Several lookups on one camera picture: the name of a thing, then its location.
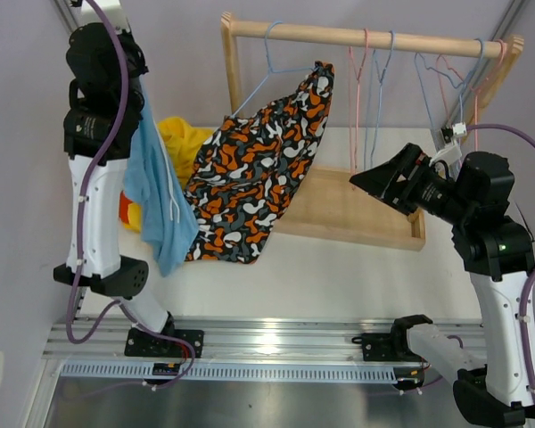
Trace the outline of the pink wire hanger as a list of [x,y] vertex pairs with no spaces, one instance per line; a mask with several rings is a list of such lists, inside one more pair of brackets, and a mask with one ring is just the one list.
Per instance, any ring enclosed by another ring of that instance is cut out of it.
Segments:
[[[464,120],[464,107],[465,107],[465,97],[467,95],[473,96],[473,113],[472,120],[473,124],[479,122],[480,116],[480,98],[481,93],[485,87],[489,84],[491,78],[496,76],[502,65],[505,61],[507,53],[506,42],[502,39],[497,39],[496,42],[499,44],[499,55],[496,60],[493,60],[493,64],[490,66],[490,70],[481,76],[481,82],[475,84],[474,76],[478,72],[478,69],[482,65],[482,58],[480,57],[474,66],[463,76],[455,67],[451,65],[448,58],[444,54],[439,54],[434,63],[434,72],[437,75],[438,79],[438,88],[440,90],[440,98],[442,101],[442,106],[445,114],[446,121],[442,124],[440,128],[447,127],[451,120],[449,101],[446,96],[446,90],[444,80],[448,81],[448,84],[453,87],[457,93],[457,108],[458,108],[458,117],[461,120]],[[440,133],[440,143],[444,145],[442,136]]]
[[364,52],[360,64],[356,63],[354,47],[349,46],[347,51],[348,59],[348,132],[349,132],[349,155],[350,173],[354,175],[358,171],[358,135],[360,116],[360,89],[361,78],[365,68],[366,58],[369,52],[368,29],[364,28]]

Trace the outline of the yellow shorts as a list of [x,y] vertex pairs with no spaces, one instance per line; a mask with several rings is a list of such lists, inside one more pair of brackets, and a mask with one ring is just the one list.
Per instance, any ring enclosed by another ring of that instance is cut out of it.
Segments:
[[[193,162],[202,144],[213,134],[211,128],[195,128],[180,117],[170,117],[157,124],[160,136],[172,161],[182,189],[186,188],[193,173]],[[130,227],[126,229],[141,232],[142,209],[138,203],[129,206]]]

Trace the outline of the orange red shorts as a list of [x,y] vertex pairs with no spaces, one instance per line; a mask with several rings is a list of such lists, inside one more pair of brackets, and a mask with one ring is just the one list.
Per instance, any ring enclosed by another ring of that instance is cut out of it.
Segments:
[[132,201],[123,192],[119,194],[119,220],[126,227],[130,227],[129,206],[131,203]]

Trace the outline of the light blue shorts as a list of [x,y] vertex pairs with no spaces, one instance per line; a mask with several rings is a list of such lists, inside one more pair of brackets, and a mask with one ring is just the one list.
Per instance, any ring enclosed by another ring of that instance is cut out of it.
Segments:
[[152,115],[146,92],[133,134],[124,176],[124,194],[141,208],[141,238],[152,248],[162,276],[185,261],[199,227],[184,197],[172,161]]

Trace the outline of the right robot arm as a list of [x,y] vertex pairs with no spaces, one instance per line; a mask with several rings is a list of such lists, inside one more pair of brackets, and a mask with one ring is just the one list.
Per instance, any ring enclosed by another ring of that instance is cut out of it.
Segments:
[[424,315],[395,319],[388,333],[353,338],[367,361],[432,366],[452,388],[463,418],[484,427],[535,420],[535,326],[529,281],[531,236],[506,211],[514,174],[494,153],[472,152],[457,177],[442,177],[416,144],[350,182],[402,214],[425,210],[449,223],[452,243],[479,303],[486,344],[478,359]]

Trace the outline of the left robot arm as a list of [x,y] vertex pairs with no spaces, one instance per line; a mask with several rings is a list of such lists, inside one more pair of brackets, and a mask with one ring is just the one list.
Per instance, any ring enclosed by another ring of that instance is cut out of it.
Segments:
[[54,281],[120,304],[148,329],[144,346],[158,357],[176,345],[174,319],[145,290],[148,264],[119,253],[119,203],[131,142],[142,119],[139,77],[148,69],[126,31],[116,34],[101,22],[70,35],[66,61],[74,75],[70,110],[64,118],[64,151],[73,189],[72,236],[65,263]]

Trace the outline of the black orange camouflage shorts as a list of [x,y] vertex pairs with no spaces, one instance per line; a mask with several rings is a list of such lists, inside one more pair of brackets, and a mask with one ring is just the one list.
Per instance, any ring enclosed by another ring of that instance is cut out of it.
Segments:
[[334,77],[331,63],[316,62],[292,93],[225,118],[203,143],[185,188],[198,226],[186,260],[259,258],[316,158]]

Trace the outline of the wooden clothes rack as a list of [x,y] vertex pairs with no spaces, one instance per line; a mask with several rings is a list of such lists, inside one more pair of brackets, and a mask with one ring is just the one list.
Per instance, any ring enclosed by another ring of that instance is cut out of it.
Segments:
[[[230,12],[222,14],[220,32],[232,111],[237,111],[244,102],[237,49],[240,37],[488,59],[496,67],[481,73],[480,88],[468,105],[466,118],[469,123],[477,120],[490,104],[524,48],[523,38],[517,35],[511,35],[503,42],[481,43],[473,39],[392,34],[366,29],[271,25],[260,21],[240,21]],[[407,251],[423,249],[426,227],[422,211],[403,217],[373,198],[351,191],[347,179],[348,174],[344,170],[316,169],[308,176],[305,187],[299,191],[290,209],[276,223],[276,231]]]

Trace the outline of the aluminium frame post left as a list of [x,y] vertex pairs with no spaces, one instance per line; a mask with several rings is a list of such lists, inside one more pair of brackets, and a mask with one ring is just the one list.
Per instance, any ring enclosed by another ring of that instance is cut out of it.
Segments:
[[50,0],[58,18],[61,20],[63,27],[70,34],[78,28],[78,16],[76,9],[71,6],[70,0]]

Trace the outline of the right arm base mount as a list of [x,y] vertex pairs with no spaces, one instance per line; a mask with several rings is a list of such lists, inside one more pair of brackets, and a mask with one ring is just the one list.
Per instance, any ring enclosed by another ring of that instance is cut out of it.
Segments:
[[351,338],[366,362],[413,362],[422,358],[410,350],[402,333],[361,333]]

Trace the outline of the aluminium mounting rail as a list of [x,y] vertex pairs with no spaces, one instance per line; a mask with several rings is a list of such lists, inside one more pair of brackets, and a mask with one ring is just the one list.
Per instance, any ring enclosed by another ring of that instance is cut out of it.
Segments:
[[[64,324],[52,327],[45,343],[47,358],[124,357],[131,324],[123,318],[102,323],[83,344],[66,337]],[[177,328],[204,331],[202,359],[216,362],[318,362],[346,363],[362,359],[352,339],[362,333],[386,333],[388,323],[371,321],[322,322],[292,319],[198,319],[177,321]]]

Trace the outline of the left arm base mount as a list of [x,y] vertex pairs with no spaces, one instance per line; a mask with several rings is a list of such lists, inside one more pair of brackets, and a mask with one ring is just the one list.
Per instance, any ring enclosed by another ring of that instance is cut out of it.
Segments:
[[[196,358],[202,356],[205,332],[203,330],[177,329],[174,337],[190,343]],[[128,331],[124,355],[139,358],[190,358],[190,350],[170,340],[158,339],[136,328]]]

